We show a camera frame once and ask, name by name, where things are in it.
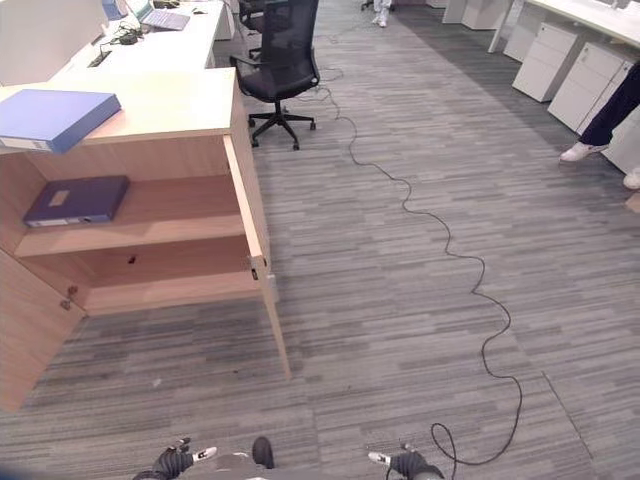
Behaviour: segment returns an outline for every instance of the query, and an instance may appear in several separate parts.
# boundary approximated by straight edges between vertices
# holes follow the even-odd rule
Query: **keyboard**
[[[165,10],[154,10],[147,15],[143,22],[152,27],[166,28],[168,30],[182,30],[190,17],[179,13],[167,12]]]

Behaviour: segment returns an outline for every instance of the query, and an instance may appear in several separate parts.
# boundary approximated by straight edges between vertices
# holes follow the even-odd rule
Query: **person's foot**
[[[587,155],[592,153],[601,152],[609,148],[609,145],[585,145],[582,142],[576,143],[569,150],[560,155],[560,160],[563,162],[577,162],[582,160]]]
[[[640,167],[634,168],[622,181],[630,190],[640,190]]]
[[[253,442],[253,448],[251,449],[251,456],[257,465],[262,465],[267,470],[275,468],[273,447],[267,437],[256,438],[255,442]]]

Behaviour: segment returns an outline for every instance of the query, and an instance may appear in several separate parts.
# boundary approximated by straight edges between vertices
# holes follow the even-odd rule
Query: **white desk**
[[[624,43],[640,48],[640,4],[631,2],[626,9],[613,9],[597,0],[527,0],[561,17],[586,25]],[[507,15],[496,30],[489,52],[495,51]]]
[[[207,12],[192,15],[197,8]],[[92,70],[106,73],[158,72],[158,71],[199,71],[212,68],[213,42],[226,40],[235,31],[233,14],[226,5],[214,0],[211,2],[183,2],[172,12],[188,14],[189,23],[182,31],[151,31],[134,45],[104,45],[103,49],[111,54]],[[73,75],[84,70],[91,60],[100,53],[100,44],[107,42],[121,22],[136,24],[133,16],[110,22],[105,38],[95,45],[87,45],[53,79]]]

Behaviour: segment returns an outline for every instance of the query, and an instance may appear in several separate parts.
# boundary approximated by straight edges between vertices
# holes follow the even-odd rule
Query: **blue binder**
[[[120,108],[113,93],[20,90],[0,102],[0,146],[65,153]]]

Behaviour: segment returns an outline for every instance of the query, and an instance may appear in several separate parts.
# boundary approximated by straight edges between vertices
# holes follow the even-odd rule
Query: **gray striped carpet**
[[[509,86],[518,64],[485,53],[490,32],[440,15],[400,7],[381,30],[358,2],[322,0],[315,43],[326,80],[344,71],[327,85],[358,124],[358,158],[413,182],[410,206],[446,219],[454,251],[485,257],[481,291],[514,317],[488,353],[523,382],[521,424],[504,456],[457,478],[639,478],[640,216],[622,174],[601,156],[559,166],[574,135]],[[255,158],[294,380],[258,302],[91,318],[23,410],[0,414],[2,464],[125,480],[178,436],[228,451],[266,434],[287,468],[382,479],[367,448],[403,440],[450,475],[436,421],[464,459],[501,448],[517,397],[482,367],[505,319],[469,295],[478,266],[445,257],[443,228],[351,163],[351,129],[328,101],[287,106],[318,130],[295,126],[294,152],[272,129]],[[212,476],[200,464],[184,478]]]

